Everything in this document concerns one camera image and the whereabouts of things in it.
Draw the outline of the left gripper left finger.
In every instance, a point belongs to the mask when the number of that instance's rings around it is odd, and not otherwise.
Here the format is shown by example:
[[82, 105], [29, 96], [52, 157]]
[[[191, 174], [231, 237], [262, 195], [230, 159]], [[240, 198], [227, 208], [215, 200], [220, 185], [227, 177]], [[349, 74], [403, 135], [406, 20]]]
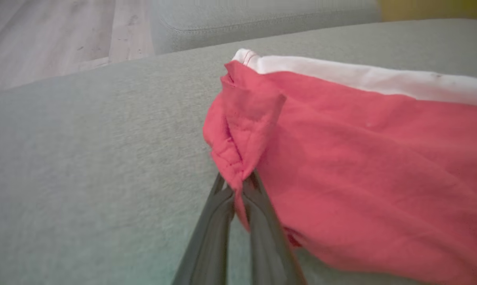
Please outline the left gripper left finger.
[[215, 178], [205, 206], [174, 276], [173, 285], [225, 285], [234, 191]]

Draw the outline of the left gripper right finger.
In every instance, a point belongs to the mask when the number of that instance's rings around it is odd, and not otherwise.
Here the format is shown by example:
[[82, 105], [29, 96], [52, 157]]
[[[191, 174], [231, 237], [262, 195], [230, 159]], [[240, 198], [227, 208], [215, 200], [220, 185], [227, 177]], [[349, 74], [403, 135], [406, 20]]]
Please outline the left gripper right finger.
[[306, 285], [257, 170], [244, 181], [242, 200], [250, 229], [252, 284]]

